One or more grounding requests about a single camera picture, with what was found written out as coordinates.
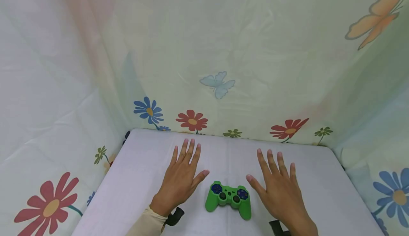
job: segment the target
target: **wrist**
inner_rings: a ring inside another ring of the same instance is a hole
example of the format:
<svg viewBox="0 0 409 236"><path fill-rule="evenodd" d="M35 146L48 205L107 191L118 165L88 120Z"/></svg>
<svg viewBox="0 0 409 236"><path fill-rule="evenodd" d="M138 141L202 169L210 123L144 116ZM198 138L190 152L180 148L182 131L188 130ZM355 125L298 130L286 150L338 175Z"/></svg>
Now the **wrist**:
<svg viewBox="0 0 409 236"><path fill-rule="evenodd" d="M293 219L292 223L285 225L293 236L318 236L318 229L313 220L307 217Z"/></svg>
<svg viewBox="0 0 409 236"><path fill-rule="evenodd" d="M166 199L162 198L158 194L156 194L153 197L149 207L153 212L155 212L158 215L161 215L162 217L168 217L172 210L174 209L174 207L169 205L169 202Z"/></svg>

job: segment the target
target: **light green fabric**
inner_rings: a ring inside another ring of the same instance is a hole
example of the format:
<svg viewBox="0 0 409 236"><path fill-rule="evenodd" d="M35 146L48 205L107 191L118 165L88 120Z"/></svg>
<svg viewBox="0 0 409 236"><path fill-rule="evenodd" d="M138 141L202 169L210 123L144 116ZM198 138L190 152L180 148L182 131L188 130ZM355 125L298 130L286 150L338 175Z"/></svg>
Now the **light green fabric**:
<svg viewBox="0 0 409 236"><path fill-rule="evenodd" d="M5 234L32 222L23 210L42 185L79 180L77 210L64 207L56 229L70 235L132 128L326 145L382 229L408 234L409 7L399 1L0 0ZM370 8L374 23L358 29ZM204 84L218 74L224 83ZM385 204L374 182L391 188L388 177L398 185Z"/></svg>

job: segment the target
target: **blue flower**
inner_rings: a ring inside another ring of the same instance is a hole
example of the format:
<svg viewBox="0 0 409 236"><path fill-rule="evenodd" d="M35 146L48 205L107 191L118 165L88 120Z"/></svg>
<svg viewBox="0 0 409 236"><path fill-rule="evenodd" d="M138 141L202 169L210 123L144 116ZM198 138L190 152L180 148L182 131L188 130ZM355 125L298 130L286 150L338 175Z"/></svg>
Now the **blue flower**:
<svg viewBox="0 0 409 236"><path fill-rule="evenodd" d="M374 182L373 187L379 192L387 195L387 197L380 198L377 201L379 206L385 207L387 204L390 205L387 208L386 214L388 217L392 218L396 213L398 213L398 219L403 227L409 228L409 224L403 212L409 215L409 168L402 169L400 173L400 180L396 172L390 174L386 171L379 172L379 177L389 186L385 186L379 182Z"/></svg>
<svg viewBox="0 0 409 236"><path fill-rule="evenodd" d="M388 233L388 231L386 229L386 226L385 226L383 220L380 219L380 218L377 218L373 213L371 213L371 214L374 217L375 221L378 223L379 227L381 228L382 233L384 233L385 236L389 236L389 233Z"/></svg>
<svg viewBox="0 0 409 236"><path fill-rule="evenodd" d="M92 195L88 197L87 207L88 207L88 205L91 203L92 198L94 198L94 195L95 195L95 192L93 192Z"/></svg>
<svg viewBox="0 0 409 236"><path fill-rule="evenodd" d="M148 123L151 125L154 122L159 123L158 121L163 121L163 119L158 118L163 116L162 114L159 114L159 112L162 111L161 108L156 107L156 100L152 102L152 107L151 107L151 102L148 97L143 98L146 104L140 101L135 101L135 110L133 111L135 114L142 113L139 117L142 119L148 119Z"/></svg>
<svg viewBox="0 0 409 236"><path fill-rule="evenodd" d="M165 127L165 126L159 126L158 130L159 131L170 131L169 127Z"/></svg>

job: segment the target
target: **black wrist strap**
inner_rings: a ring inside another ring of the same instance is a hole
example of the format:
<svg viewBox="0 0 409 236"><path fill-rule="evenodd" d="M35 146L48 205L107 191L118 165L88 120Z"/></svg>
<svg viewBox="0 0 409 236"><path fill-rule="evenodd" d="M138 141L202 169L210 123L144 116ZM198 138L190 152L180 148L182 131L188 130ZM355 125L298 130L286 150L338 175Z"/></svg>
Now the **black wrist strap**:
<svg viewBox="0 0 409 236"><path fill-rule="evenodd" d="M289 231L283 231L279 220L271 221L269 224L275 236L291 236Z"/></svg>
<svg viewBox="0 0 409 236"><path fill-rule="evenodd" d="M170 214L168 216L168 219L166 220L165 224L169 225L169 226L174 226L178 223L178 221L180 220L180 218L185 214L185 212L180 209L179 207L176 208L175 213Z"/></svg>

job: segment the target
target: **finger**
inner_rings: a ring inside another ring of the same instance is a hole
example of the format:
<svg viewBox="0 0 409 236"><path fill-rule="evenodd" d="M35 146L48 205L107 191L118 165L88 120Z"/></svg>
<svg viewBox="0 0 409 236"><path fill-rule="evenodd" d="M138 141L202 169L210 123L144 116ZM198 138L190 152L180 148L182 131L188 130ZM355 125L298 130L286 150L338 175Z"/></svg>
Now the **finger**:
<svg viewBox="0 0 409 236"><path fill-rule="evenodd" d="M177 163L181 163L183 161L183 159L185 158L186 155L186 147L187 147L187 143L189 142L189 140L186 138L185 141L183 141L183 145L181 147L180 150L180 154L179 154L179 158Z"/></svg>
<svg viewBox="0 0 409 236"><path fill-rule="evenodd" d="M268 168L266 160L264 160L263 153L261 152L260 148L257 150L257 158L258 162L260 163L261 171L263 172L264 181L266 181L268 176L271 175L271 172Z"/></svg>
<svg viewBox="0 0 409 236"><path fill-rule="evenodd" d="M251 187L253 187L253 189L258 193L261 199L263 199L267 195L266 190L261 186L261 184L257 181L257 179L255 179L252 175L247 175L246 179L251 185Z"/></svg>
<svg viewBox="0 0 409 236"><path fill-rule="evenodd" d="M276 163L274 161L273 152L271 150L267 151L267 161L268 161L268 165L269 165L270 170L271 170L271 174L278 174L279 169L277 168L277 165L276 165Z"/></svg>
<svg viewBox="0 0 409 236"><path fill-rule="evenodd" d="M195 171L196 171L197 163L199 162L201 152L202 152L202 146L200 144L197 144L196 152L193 155L192 162L190 163L194 167Z"/></svg>
<svg viewBox="0 0 409 236"><path fill-rule="evenodd" d="M295 175L295 163L290 165L290 180L298 187L297 176Z"/></svg>
<svg viewBox="0 0 409 236"><path fill-rule="evenodd" d="M204 170L200 172L192 182L192 193L196 190L196 187L207 177L207 175L210 173L208 170Z"/></svg>
<svg viewBox="0 0 409 236"><path fill-rule="evenodd" d="M193 149L195 148L195 139L192 138L190 140L190 145L189 145L189 149L187 150L185 159L183 160L184 163L189 164L190 162L190 158L192 158L193 155Z"/></svg>
<svg viewBox="0 0 409 236"><path fill-rule="evenodd" d="M288 171L287 171L287 168L284 165L284 158L283 158L283 153L282 152L277 153L277 162L279 164L281 175L288 179L289 178L288 177Z"/></svg>
<svg viewBox="0 0 409 236"><path fill-rule="evenodd" d="M178 146L175 146L173 150L172 159L170 160L169 167L173 166L176 163L176 159L178 158Z"/></svg>

